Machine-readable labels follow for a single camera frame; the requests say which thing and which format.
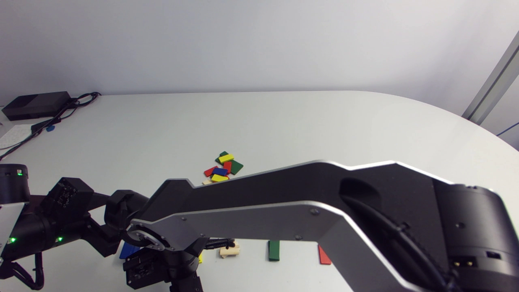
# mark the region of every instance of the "silver arm plate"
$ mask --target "silver arm plate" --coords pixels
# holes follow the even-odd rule
[[[24,202],[0,205],[0,255],[4,251],[5,245],[9,243],[12,229],[18,221],[24,205]]]
[[[131,223],[160,234],[171,250],[185,249],[199,237],[316,241],[354,291],[428,291],[406,281],[350,216],[324,203],[299,201],[195,211],[155,222],[133,219]]]

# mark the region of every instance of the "blue object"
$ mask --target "blue object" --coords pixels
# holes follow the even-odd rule
[[[227,170],[225,168],[215,168],[213,169],[213,174],[219,176],[226,176]]]
[[[119,255],[119,258],[126,259],[127,257],[129,257],[129,256],[133,255],[134,253],[136,253],[137,251],[139,251],[139,249],[141,249],[141,248],[138,246],[133,246],[133,245],[125,242],[125,244],[122,246],[121,254]]]

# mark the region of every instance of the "white table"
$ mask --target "white table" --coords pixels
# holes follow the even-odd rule
[[[26,164],[33,194],[46,194],[68,176],[100,193],[132,189],[151,196],[168,178],[200,185],[224,150],[245,165],[239,176],[316,159],[349,166],[404,162],[492,188],[519,225],[517,150],[447,111],[373,92],[102,96],[2,163]],[[94,218],[101,221],[103,212],[95,210]],[[239,242],[236,258],[204,251],[198,274],[205,291],[350,290],[334,267],[319,265],[315,243],[282,242],[281,261],[268,262],[266,241]],[[102,258],[83,241],[43,255],[42,291],[132,291],[122,260]],[[34,264],[32,258],[19,263],[27,270]],[[0,282],[2,292],[24,290],[14,278]],[[167,290],[162,283],[140,291]]]

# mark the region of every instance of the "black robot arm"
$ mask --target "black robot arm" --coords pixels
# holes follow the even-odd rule
[[[103,204],[99,225],[88,211]],[[316,241],[354,291],[519,290],[519,242],[499,196],[397,163],[312,162],[202,187],[167,180],[150,199],[63,178],[30,209],[2,252],[0,278],[13,276],[14,260],[69,241],[107,256],[122,239],[145,247],[124,263],[130,287],[203,291],[200,252],[236,237]]]

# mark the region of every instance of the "gray panel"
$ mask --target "gray panel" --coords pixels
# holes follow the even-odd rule
[[[0,255],[9,240],[9,236],[24,205],[24,202],[0,205]]]

